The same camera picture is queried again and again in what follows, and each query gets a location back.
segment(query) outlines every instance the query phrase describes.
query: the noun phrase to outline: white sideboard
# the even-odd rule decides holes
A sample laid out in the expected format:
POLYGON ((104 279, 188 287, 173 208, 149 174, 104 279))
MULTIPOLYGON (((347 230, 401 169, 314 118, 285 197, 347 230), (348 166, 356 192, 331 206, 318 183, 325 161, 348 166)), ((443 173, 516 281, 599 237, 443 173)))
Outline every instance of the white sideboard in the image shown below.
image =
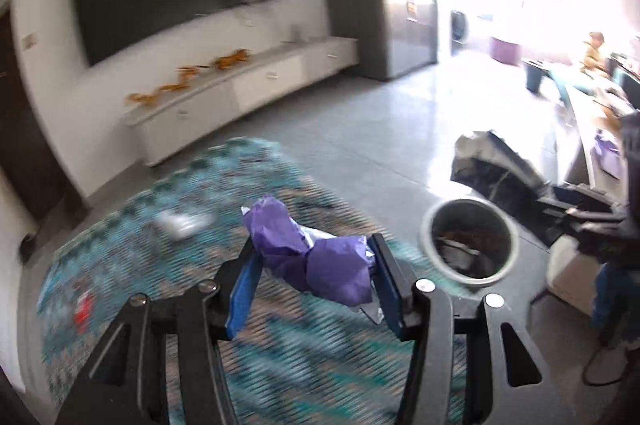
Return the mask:
POLYGON ((355 39, 285 44, 229 70, 202 73, 188 89, 127 113, 125 122, 153 166, 245 113, 357 63, 355 39))

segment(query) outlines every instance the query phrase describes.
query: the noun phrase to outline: white wall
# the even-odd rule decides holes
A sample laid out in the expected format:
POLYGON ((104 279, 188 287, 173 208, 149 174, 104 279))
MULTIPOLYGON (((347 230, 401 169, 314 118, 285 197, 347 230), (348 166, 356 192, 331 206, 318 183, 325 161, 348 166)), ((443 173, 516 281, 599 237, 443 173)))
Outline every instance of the white wall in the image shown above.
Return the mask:
POLYGON ((292 24, 305 36, 328 34, 324 0, 278 0, 171 28, 88 68, 72 0, 12 0, 12 23, 16 48, 36 35, 34 47, 18 51, 22 77, 51 147, 85 196, 139 158, 120 122, 127 94, 175 81, 179 65, 273 47, 290 39, 292 24))
POLYGON ((0 171, 0 365, 11 384, 24 392, 18 365, 18 290, 22 266, 18 247, 34 224, 0 171))

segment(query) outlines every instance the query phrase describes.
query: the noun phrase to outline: gray tile floor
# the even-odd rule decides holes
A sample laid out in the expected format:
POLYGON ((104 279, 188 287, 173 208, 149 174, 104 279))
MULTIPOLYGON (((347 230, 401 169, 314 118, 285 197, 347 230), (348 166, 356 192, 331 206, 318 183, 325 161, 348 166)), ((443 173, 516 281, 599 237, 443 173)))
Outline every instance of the gray tile floor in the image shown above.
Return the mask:
MULTIPOLYGON (((543 85, 553 97, 553 84, 543 85)), ((570 141, 557 112, 553 100, 524 88, 523 69, 468 50, 394 82, 327 79, 216 131, 153 170, 142 165, 129 168, 92 196, 94 208, 79 228, 60 230, 26 268, 19 332, 28 404, 43 423, 52 423, 34 307, 53 251, 129 196, 188 164, 204 148, 233 136, 280 142, 318 182, 417 245, 418 226, 429 207, 441 198, 471 194, 449 181, 454 142, 460 134, 495 129, 547 179, 557 180, 557 142, 570 141)), ((568 156, 574 153, 563 151, 568 156)), ((526 231, 520 251, 513 273, 492 291, 501 293, 524 319, 529 299, 544 286, 548 253, 526 231)), ((588 318, 548 297, 532 312, 531 332, 579 422, 592 423, 615 387, 589 389, 580 384, 581 366, 596 345, 588 318)), ((620 366, 620 352, 611 355, 603 362, 603 377, 605 371, 620 366)))

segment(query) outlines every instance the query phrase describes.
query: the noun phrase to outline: teal chair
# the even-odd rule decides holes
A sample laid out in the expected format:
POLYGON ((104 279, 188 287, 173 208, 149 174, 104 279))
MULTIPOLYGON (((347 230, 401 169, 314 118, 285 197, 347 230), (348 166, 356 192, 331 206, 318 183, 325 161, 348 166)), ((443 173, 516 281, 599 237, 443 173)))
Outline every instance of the teal chair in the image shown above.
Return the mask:
POLYGON ((574 87, 587 95, 594 95, 593 79, 585 75, 577 68, 565 64, 552 64, 548 71, 548 76, 556 83, 560 99, 564 105, 569 106, 568 87, 574 87))
POLYGON ((629 103, 635 109, 640 109, 640 82, 638 79, 625 68, 617 66, 613 71, 613 81, 625 92, 629 103))

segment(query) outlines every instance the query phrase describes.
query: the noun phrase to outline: purple tissue paper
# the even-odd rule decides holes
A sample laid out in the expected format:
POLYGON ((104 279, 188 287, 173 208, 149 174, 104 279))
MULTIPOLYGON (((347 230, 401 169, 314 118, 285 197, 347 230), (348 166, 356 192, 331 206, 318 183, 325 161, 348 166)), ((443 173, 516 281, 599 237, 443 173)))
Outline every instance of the purple tissue paper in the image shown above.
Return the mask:
POLYGON ((265 266, 296 290, 350 307, 372 301, 363 235, 318 239, 309 248, 284 203, 273 196, 251 207, 244 226, 265 266))

